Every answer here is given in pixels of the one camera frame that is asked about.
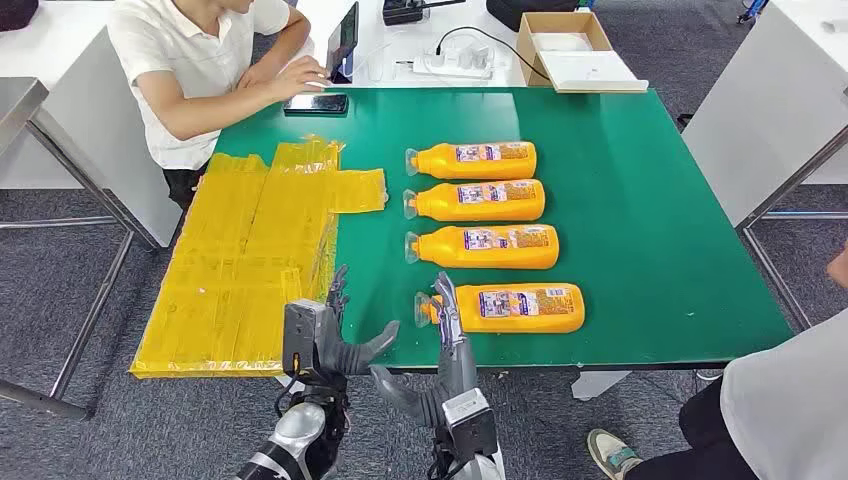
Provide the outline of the person's right hand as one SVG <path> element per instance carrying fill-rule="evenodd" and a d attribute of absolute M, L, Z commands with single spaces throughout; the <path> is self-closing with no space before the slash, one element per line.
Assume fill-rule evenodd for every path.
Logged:
<path fill-rule="evenodd" d="M 285 67 L 271 82 L 269 100 L 282 102 L 304 93 L 318 93 L 331 85 L 327 71 L 311 56 L 301 57 Z"/>

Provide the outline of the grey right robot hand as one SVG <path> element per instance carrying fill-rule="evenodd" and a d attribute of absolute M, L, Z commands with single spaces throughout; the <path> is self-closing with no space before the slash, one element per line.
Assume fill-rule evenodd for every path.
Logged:
<path fill-rule="evenodd" d="M 477 387 L 476 364 L 470 339 L 461 326 L 455 285 L 445 272 L 436 277 L 434 289 L 441 296 L 436 307 L 439 316 L 440 352 L 436 384 L 415 391 L 398 384 L 387 368 L 370 367 L 380 396 L 417 424 L 438 428 L 446 424 L 442 404 Z"/>

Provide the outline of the person's left hand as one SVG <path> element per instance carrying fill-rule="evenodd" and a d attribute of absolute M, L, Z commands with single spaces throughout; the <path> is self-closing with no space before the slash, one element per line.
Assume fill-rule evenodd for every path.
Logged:
<path fill-rule="evenodd" d="M 251 65 L 241 76 L 237 89 L 248 88 L 253 85 L 262 84 L 273 80 L 278 73 L 275 66 L 269 65 L 264 61 L 259 61 Z"/>

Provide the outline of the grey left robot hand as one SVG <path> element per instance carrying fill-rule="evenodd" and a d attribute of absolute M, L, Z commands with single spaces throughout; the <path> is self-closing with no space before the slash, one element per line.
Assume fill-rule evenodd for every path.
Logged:
<path fill-rule="evenodd" d="M 324 312 L 319 315 L 315 326 L 314 343 L 320 370 L 331 376 L 369 374 L 369 365 L 394 343 L 400 327 L 398 320 L 392 320 L 380 334 L 363 344 L 351 344 L 343 339 L 341 326 L 349 301 L 344 292 L 347 272 L 348 266 L 343 264 L 334 274 Z"/>

